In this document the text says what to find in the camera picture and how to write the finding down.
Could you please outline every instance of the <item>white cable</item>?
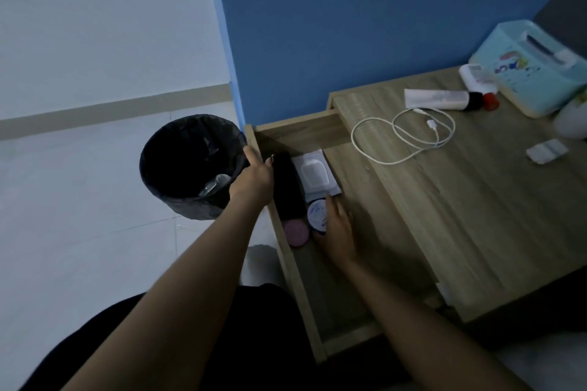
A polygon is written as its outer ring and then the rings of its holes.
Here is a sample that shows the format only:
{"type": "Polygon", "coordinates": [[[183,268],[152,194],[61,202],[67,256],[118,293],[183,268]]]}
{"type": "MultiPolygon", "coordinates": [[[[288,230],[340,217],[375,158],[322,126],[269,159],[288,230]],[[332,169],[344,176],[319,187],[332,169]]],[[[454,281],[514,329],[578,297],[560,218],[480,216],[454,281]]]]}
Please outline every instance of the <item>white cable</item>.
{"type": "Polygon", "coordinates": [[[441,113],[442,115],[446,116],[448,119],[450,119],[451,123],[452,123],[452,127],[449,127],[448,125],[446,125],[444,122],[441,122],[439,120],[437,120],[434,116],[432,116],[431,114],[425,112],[424,110],[420,109],[420,108],[406,108],[405,110],[401,111],[400,113],[396,114],[393,119],[390,120],[386,120],[383,118],[375,118],[375,117],[371,117],[371,118],[365,118],[365,119],[361,119],[360,121],[358,121],[356,123],[356,125],[353,127],[353,129],[350,131],[350,140],[352,141],[353,145],[355,146],[355,149],[357,149],[357,151],[365,156],[366,158],[371,159],[371,161],[376,162],[378,164],[383,164],[385,166],[392,166],[395,164],[400,164],[404,161],[407,161],[409,158],[412,158],[413,156],[417,155],[418,153],[421,153],[425,150],[433,150],[433,149],[438,149],[439,147],[442,147],[443,145],[445,145],[447,142],[449,142],[452,138],[452,136],[454,135],[454,132],[457,130],[457,123],[454,121],[454,119],[452,119],[452,117],[446,113],[443,112],[442,110],[437,110],[436,108],[428,108],[427,110],[432,110],[436,113],[441,113]],[[428,142],[428,141],[424,141],[422,139],[419,139],[411,134],[409,134],[407,131],[405,131],[403,128],[401,128],[400,126],[396,125],[395,122],[396,120],[403,115],[404,113],[413,111],[414,113],[418,113],[419,115],[424,115],[424,116],[429,116],[430,119],[428,119],[426,121],[426,123],[428,124],[428,127],[430,127],[430,129],[432,129],[434,131],[434,134],[436,135],[436,141],[435,142],[428,142]],[[373,158],[372,156],[367,155],[367,153],[365,153],[363,150],[361,150],[359,148],[359,146],[357,145],[357,143],[355,142],[355,130],[357,129],[357,127],[361,124],[363,124],[363,122],[367,122],[368,120],[380,120],[382,122],[386,122],[388,123],[390,126],[392,126],[393,132],[397,135],[397,137],[399,139],[401,139],[403,142],[405,142],[406,144],[408,144],[411,147],[414,147],[415,149],[417,149],[415,152],[409,154],[407,157],[400,159],[399,161],[393,161],[393,162],[383,162],[383,161],[379,161],[378,159],[373,158]],[[438,134],[438,130],[436,127],[436,124],[440,124],[442,127],[446,128],[449,131],[449,135],[447,137],[445,137],[444,139],[440,139],[440,136],[438,134]],[[418,146],[410,141],[408,141],[405,137],[403,137],[402,135],[400,135],[400,133],[405,134],[406,136],[408,136],[410,139],[413,139],[414,141],[420,142],[422,144],[426,144],[429,145],[431,147],[421,147],[418,146]]]}

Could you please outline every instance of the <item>black trash bag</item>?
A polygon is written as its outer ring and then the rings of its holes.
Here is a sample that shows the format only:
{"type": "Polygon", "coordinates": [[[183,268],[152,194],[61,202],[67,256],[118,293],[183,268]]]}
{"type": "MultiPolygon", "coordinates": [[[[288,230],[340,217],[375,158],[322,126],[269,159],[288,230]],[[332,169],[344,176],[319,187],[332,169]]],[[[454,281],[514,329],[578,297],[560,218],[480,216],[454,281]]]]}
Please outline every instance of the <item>black trash bag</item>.
{"type": "Polygon", "coordinates": [[[218,218],[230,199],[228,188],[248,165],[245,136],[229,120],[193,115],[161,127],[145,144],[139,170],[153,195],[192,220],[218,218]],[[200,196],[218,174],[230,181],[200,196]]]}

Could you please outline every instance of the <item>pink round container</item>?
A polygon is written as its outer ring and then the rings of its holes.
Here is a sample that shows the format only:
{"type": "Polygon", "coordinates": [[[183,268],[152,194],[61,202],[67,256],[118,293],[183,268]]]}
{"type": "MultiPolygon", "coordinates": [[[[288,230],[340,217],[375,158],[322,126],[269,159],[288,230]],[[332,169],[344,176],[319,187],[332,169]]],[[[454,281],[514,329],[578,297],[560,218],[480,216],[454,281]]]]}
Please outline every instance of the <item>pink round container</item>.
{"type": "Polygon", "coordinates": [[[303,246],[310,236],[308,226],[302,220],[286,221],[283,225],[283,231],[291,247],[303,246]]]}

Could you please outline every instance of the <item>light blue plastic basket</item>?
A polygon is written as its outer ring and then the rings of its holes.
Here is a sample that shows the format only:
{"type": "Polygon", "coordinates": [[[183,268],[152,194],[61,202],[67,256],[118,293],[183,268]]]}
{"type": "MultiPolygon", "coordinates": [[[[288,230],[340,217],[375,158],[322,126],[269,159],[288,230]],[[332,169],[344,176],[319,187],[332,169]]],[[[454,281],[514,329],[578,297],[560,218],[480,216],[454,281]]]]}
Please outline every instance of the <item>light blue plastic basket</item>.
{"type": "Polygon", "coordinates": [[[530,20],[498,24],[469,60],[531,118],[552,113],[587,84],[587,61],[530,20]]]}

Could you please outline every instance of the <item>white wall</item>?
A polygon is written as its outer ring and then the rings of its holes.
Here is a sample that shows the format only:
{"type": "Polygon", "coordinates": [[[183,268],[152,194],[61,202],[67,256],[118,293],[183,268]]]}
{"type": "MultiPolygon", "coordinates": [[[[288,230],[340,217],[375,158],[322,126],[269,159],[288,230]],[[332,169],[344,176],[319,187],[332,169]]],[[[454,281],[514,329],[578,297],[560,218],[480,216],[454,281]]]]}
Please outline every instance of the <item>white wall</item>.
{"type": "Polygon", "coordinates": [[[0,0],[0,119],[229,80],[212,0],[0,0]]]}

